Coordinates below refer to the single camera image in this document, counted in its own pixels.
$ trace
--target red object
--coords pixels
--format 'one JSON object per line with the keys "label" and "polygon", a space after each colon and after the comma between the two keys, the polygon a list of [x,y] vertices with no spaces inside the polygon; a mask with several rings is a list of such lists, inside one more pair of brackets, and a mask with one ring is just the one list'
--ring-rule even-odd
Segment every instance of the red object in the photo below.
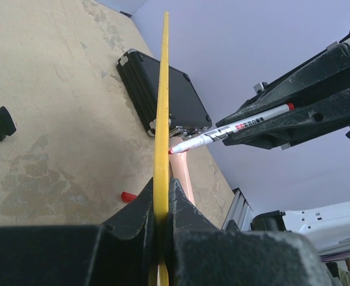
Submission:
{"label": "red object", "polygon": [[293,110],[293,109],[294,109],[294,104],[292,104],[292,103],[287,103],[287,105],[289,106],[290,110]]}
{"label": "red object", "polygon": [[123,192],[123,193],[121,193],[120,197],[122,198],[122,201],[124,201],[125,203],[130,203],[137,196],[134,194],[130,194],[129,192]]}

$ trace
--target marker end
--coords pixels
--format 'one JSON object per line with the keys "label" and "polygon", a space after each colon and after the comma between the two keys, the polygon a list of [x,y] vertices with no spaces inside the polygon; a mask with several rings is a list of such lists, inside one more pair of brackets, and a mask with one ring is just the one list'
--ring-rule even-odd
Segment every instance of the marker end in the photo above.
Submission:
{"label": "marker end", "polygon": [[294,109],[294,104],[292,104],[292,103],[287,103],[287,106],[289,107],[289,110],[293,110]]}

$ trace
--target white marker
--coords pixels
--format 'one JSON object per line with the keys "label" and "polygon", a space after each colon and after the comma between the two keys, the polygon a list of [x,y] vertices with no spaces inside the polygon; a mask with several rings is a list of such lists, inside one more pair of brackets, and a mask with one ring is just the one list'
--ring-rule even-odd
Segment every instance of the white marker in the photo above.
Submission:
{"label": "white marker", "polygon": [[184,141],[174,147],[172,147],[168,153],[176,154],[186,152],[189,149],[197,148],[202,145],[212,143],[221,139],[225,139],[229,135],[235,134],[241,129],[248,128],[262,121],[268,120],[282,113],[288,112],[294,109],[292,103],[283,104],[273,109],[258,113],[256,115],[250,116],[248,118],[230,123],[228,125],[222,126],[220,128],[214,129],[212,131],[201,134],[195,138]]}

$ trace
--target black case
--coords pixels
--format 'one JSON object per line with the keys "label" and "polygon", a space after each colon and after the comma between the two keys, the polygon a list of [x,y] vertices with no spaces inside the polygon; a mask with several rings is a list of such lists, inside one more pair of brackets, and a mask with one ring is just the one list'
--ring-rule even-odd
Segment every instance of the black case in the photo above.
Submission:
{"label": "black case", "polygon": [[[134,49],[125,52],[116,68],[150,136],[155,134],[160,61]],[[191,136],[212,127],[190,78],[169,67],[169,136]]]}

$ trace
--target yellow strip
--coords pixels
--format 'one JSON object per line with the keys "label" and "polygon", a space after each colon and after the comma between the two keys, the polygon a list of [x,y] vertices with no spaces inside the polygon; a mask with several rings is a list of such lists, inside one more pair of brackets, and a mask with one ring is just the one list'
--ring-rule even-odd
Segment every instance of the yellow strip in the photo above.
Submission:
{"label": "yellow strip", "polygon": [[169,285],[168,271],[162,253],[163,233],[168,215],[169,191],[169,14],[164,13],[162,58],[160,60],[159,93],[157,95],[155,152],[153,160],[153,209],[159,235],[160,285]]}

